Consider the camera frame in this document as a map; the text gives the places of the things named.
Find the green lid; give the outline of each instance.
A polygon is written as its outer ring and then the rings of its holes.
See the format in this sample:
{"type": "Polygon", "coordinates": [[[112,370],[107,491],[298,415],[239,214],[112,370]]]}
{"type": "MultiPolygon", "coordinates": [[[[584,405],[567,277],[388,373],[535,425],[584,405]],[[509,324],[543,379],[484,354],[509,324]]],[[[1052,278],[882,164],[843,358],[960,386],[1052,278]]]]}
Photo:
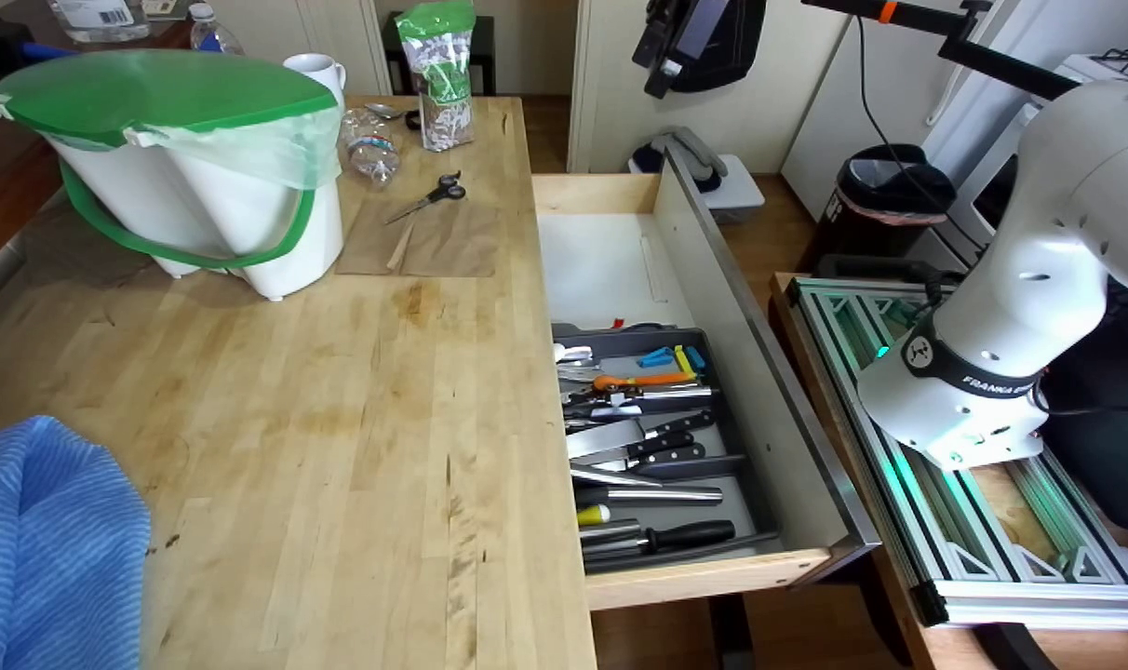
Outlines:
{"type": "Polygon", "coordinates": [[[162,49],[66,55],[0,82],[0,115],[102,146],[128,146],[129,128],[202,136],[323,108],[331,91],[280,65],[162,49]]]}

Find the blue towel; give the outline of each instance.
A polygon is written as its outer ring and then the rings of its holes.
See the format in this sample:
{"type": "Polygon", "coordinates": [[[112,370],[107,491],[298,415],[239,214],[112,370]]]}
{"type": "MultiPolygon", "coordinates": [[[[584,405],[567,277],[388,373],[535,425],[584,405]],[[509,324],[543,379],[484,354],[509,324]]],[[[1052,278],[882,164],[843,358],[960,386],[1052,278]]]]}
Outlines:
{"type": "Polygon", "coordinates": [[[136,665],[149,512],[52,417],[0,431],[0,665],[136,665]]]}

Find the butcher block countertop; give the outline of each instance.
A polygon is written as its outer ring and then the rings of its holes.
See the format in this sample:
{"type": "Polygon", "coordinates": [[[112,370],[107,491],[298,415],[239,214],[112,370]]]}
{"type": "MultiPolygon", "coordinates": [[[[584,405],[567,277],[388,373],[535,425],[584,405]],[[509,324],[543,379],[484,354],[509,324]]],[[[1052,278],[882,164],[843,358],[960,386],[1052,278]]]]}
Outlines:
{"type": "Polygon", "coordinates": [[[488,277],[167,278],[63,201],[0,293],[0,430],[52,415],[154,512],[149,665],[597,665],[516,101],[341,175],[341,223],[463,172],[488,277]]]}

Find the floor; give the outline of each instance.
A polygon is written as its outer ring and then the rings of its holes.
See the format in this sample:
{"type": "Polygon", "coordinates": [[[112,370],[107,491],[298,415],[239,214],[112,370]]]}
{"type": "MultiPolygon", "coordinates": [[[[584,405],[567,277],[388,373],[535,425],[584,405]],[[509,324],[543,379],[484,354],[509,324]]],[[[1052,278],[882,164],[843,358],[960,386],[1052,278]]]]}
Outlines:
{"type": "MultiPolygon", "coordinates": [[[[567,97],[525,97],[532,172],[567,172],[567,115],[567,97]]],[[[772,271],[797,268],[810,221],[780,180],[757,182],[768,199],[764,214],[726,223],[721,239],[764,306],[772,271]]],[[[749,597],[749,612],[764,622],[752,628],[757,665],[896,665],[875,639],[851,590],[749,597]]],[[[597,615],[597,652],[604,670],[718,665],[704,600],[597,615]]]]}

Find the cable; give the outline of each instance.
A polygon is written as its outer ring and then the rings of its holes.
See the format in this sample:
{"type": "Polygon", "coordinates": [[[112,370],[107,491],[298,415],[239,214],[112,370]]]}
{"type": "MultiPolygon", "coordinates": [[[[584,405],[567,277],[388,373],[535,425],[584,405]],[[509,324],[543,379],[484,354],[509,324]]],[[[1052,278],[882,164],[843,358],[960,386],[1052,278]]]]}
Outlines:
{"type": "MultiPolygon", "coordinates": [[[[851,23],[857,23],[857,39],[860,39],[860,108],[862,108],[871,132],[882,138],[885,152],[896,159],[896,151],[893,151],[890,136],[882,132],[882,122],[875,118],[871,101],[869,101],[869,40],[862,40],[862,19],[851,15],[851,23]]],[[[905,182],[914,188],[929,204],[937,204],[936,194],[929,194],[922,182],[914,182],[911,172],[905,172],[905,167],[908,167],[908,164],[902,164],[905,182]]],[[[977,251],[977,260],[978,260],[978,257],[988,255],[991,242],[977,242],[977,239],[948,215],[948,208],[942,208],[942,215],[947,215],[947,223],[977,251]]]]}

